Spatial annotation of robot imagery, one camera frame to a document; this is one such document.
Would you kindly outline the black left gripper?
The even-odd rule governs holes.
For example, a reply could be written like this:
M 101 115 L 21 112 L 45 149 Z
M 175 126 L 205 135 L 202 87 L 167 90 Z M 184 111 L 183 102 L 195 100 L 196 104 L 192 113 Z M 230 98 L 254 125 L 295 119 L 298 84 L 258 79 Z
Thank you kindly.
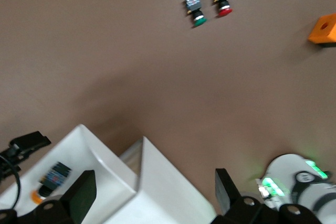
M 50 144 L 51 141 L 48 137 L 43 136 L 39 131 L 11 140 L 9 148 L 1 151 L 1 179 L 19 175 L 18 156 L 29 156 L 33 152 Z

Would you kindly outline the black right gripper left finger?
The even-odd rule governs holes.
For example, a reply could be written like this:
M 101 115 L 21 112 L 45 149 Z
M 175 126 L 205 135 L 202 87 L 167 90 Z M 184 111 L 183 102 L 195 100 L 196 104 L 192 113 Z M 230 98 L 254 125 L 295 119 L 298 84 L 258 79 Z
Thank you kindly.
M 95 171 L 86 170 L 59 199 L 46 201 L 36 208 L 36 222 L 82 223 L 96 196 Z

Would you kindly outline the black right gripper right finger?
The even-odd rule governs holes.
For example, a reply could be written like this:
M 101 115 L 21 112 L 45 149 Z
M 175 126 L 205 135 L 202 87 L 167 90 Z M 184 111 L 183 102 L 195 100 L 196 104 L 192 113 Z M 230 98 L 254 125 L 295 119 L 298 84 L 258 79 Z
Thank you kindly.
M 242 196 L 224 168 L 215 169 L 215 195 L 222 213 L 212 224 L 279 222 L 278 212 L 252 196 Z

